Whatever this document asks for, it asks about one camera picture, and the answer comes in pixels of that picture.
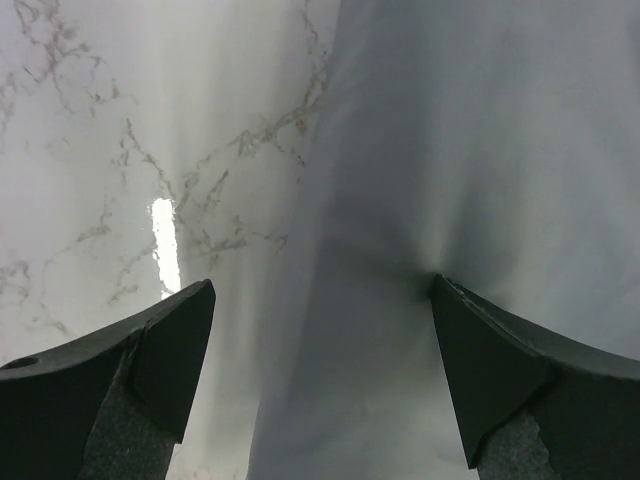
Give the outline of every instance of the white cloth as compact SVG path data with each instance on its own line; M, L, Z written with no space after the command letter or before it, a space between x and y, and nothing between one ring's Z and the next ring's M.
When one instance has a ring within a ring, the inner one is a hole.
M421 274L640 358L640 3L344 0L249 480L468 472Z

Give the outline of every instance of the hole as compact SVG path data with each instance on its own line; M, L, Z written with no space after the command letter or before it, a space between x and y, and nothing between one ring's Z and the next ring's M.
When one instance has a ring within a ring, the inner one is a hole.
M38 359L36 357L18 358L13 362L7 363L4 367L2 367L2 370L11 370L12 368L28 367L30 365L35 365L36 363L38 363Z

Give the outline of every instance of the marble wall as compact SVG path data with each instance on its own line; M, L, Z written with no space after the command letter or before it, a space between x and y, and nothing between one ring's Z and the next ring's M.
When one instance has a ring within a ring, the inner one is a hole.
M0 364L212 278L169 479L246 473L339 0L0 0Z

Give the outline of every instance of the black wedge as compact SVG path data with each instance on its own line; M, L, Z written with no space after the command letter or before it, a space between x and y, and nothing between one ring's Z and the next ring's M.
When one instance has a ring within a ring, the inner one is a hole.
M210 281L0 369L0 479L164 479L213 319Z
M640 362L431 287L469 468L481 480L640 479Z

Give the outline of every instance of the white tile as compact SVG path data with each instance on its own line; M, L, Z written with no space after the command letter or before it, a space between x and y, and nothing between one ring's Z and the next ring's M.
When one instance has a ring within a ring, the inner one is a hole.
M169 479L241 479L339 0L0 0L0 364L209 277Z

